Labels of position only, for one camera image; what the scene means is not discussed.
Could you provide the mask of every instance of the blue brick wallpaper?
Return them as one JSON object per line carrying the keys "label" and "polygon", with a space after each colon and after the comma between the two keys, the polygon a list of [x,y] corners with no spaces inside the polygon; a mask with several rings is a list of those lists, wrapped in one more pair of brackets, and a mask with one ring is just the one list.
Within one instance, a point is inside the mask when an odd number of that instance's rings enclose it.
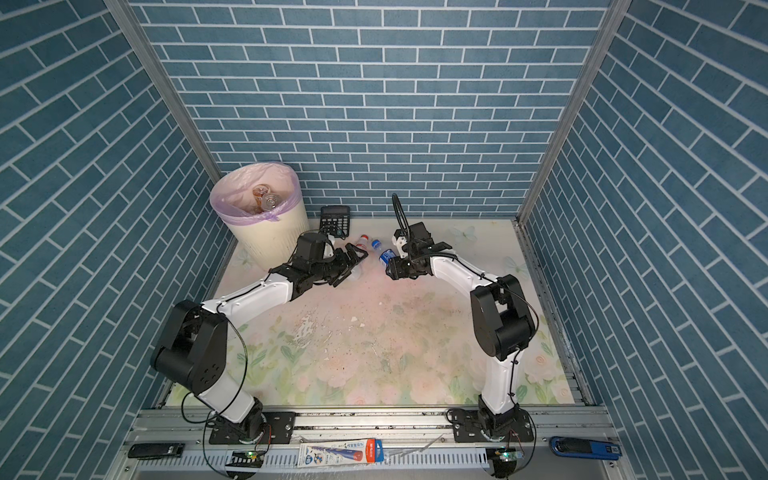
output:
{"label": "blue brick wallpaper", "polygon": [[0,2],[0,478],[103,475],[229,240],[101,0]]}
{"label": "blue brick wallpaper", "polygon": [[512,217],[608,0],[131,0],[224,171],[307,210]]}
{"label": "blue brick wallpaper", "polygon": [[528,225],[638,478],[768,478],[767,25],[634,0]]}

